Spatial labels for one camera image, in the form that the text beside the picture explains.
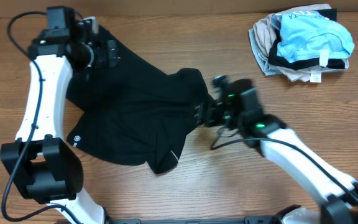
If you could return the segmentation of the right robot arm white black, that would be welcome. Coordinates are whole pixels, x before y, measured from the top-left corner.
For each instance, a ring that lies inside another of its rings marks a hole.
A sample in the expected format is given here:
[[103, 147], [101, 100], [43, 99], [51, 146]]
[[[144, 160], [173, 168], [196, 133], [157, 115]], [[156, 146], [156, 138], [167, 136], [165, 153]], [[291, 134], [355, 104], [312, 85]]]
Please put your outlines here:
[[264, 113], [255, 88], [242, 93], [221, 90], [218, 100], [195, 110], [205, 126], [237, 129], [240, 142], [282, 168], [319, 207], [310, 211], [292, 205], [264, 218], [265, 223], [358, 223], [358, 181], [325, 162], [283, 121]]

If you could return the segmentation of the black t-shirt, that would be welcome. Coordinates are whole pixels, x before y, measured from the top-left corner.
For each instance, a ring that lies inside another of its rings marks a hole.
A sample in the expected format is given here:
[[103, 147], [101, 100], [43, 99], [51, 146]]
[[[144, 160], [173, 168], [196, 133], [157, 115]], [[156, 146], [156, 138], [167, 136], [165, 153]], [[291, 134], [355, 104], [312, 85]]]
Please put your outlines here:
[[74, 73], [67, 99], [83, 114], [67, 142], [104, 161], [148, 164], [163, 174], [178, 164], [187, 135], [200, 125], [195, 106], [212, 96], [198, 69], [169, 75], [124, 44], [117, 47], [117, 66]]

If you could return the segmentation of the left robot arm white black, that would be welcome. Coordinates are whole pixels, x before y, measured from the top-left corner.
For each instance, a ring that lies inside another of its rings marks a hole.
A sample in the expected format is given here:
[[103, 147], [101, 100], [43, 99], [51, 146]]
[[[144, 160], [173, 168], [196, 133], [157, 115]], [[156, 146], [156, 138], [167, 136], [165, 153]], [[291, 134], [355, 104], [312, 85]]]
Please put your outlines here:
[[14, 142], [0, 150], [8, 186], [70, 223], [111, 223], [84, 188], [82, 164], [63, 139], [63, 115], [73, 72], [114, 66], [117, 42], [104, 39], [99, 29], [45, 29], [27, 56], [31, 81], [24, 117]]

